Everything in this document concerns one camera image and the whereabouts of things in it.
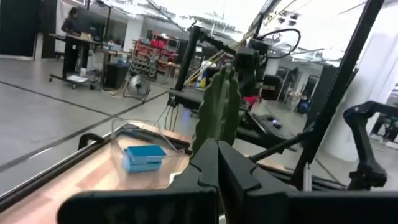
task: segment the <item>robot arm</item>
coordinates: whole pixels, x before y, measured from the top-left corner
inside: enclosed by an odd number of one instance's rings
[[[376,161],[366,131],[368,119],[375,113],[398,116],[398,108],[367,101],[344,112],[344,120],[353,132],[359,156],[357,171],[349,174],[352,181],[348,190],[370,190],[371,187],[383,187],[387,182],[387,173]]]

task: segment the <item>black monitor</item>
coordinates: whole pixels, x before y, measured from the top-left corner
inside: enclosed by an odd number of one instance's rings
[[[106,18],[89,11],[83,7],[78,7],[78,30],[91,34],[93,40],[101,42],[103,40]]]

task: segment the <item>wooden tray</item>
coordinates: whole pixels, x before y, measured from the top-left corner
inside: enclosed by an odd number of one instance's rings
[[[156,127],[134,123],[142,129],[158,132]],[[170,131],[162,131],[168,137],[190,142],[191,137]],[[182,172],[189,163],[189,156],[178,154],[171,161],[164,162],[157,172],[145,172],[126,176],[121,170],[117,154],[120,148],[132,145],[145,145],[127,136],[117,138],[120,147],[111,142],[92,153],[77,165],[45,184],[20,202],[0,214],[0,223],[20,224],[55,224],[59,206],[73,194],[84,190],[131,190],[131,189],[164,189],[169,185],[171,173]],[[175,151],[162,147],[167,154]],[[281,169],[280,164],[262,162],[264,165]]]

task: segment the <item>clear plastic container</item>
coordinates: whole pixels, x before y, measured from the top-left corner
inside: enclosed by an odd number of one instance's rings
[[[170,176],[176,172],[182,172],[189,162],[189,156],[184,150],[176,150],[171,142],[165,137],[167,131],[161,130],[156,121],[132,121],[115,119],[112,121],[111,133],[111,161],[118,173],[118,189],[164,189],[170,183]],[[160,146],[164,151],[161,156],[133,156],[141,167],[133,172],[126,168],[126,151],[128,147],[136,146]],[[148,166],[157,166],[149,170]]]

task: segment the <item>blue sponge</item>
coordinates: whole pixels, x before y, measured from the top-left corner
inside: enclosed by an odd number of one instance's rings
[[[127,172],[159,170],[165,156],[158,145],[129,146],[124,150],[123,166]]]

